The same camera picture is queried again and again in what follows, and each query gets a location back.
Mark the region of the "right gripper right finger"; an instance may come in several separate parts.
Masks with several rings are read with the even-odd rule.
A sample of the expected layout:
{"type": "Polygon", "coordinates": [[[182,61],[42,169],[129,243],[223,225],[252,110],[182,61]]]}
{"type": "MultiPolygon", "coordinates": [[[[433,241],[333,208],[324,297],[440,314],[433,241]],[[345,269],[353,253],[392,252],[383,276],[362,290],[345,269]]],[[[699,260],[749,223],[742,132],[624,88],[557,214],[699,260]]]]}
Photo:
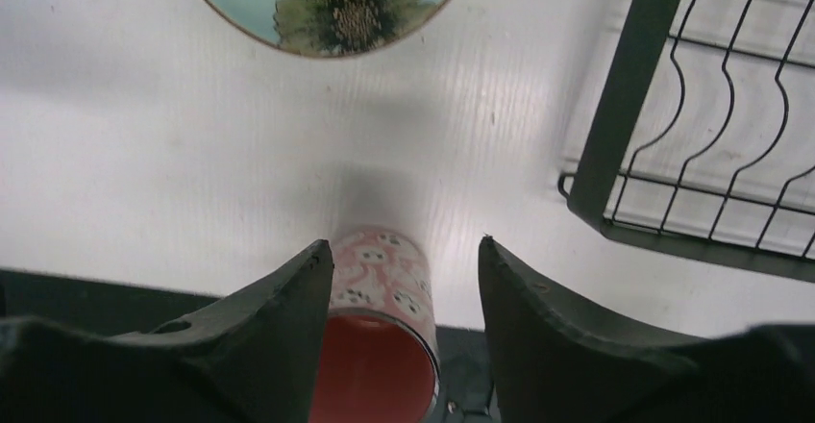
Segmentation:
{"type": "Polygon", "coordinates": [[[814,328],[701,338],[605,308],[492,237],[479,288],[506,422],[810,422],[814,328]]]}

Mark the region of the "dark red cup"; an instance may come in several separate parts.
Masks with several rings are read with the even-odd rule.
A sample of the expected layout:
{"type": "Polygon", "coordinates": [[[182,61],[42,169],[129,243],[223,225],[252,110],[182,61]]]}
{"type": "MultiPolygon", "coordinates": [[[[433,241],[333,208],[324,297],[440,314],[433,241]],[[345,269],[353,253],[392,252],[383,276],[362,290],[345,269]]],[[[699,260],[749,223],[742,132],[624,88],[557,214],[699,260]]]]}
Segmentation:
{"type": "Polygon", "coordinates": [[[333,283],[309,421],[425,421],[440,368],[423,251],[373,226],[332,241],[331,249],[333,283]]]}

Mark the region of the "black wire dish rack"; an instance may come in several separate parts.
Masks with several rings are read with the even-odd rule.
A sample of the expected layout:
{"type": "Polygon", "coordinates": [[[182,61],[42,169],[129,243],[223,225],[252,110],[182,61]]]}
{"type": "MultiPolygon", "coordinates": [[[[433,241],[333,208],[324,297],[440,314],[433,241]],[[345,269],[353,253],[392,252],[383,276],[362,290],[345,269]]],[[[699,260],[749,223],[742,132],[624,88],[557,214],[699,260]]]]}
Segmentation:
{"type": "Polygon", "coordinates": [[[814,0],[615,0],[568,209],[671,256],[814,279],[814,0]]]}

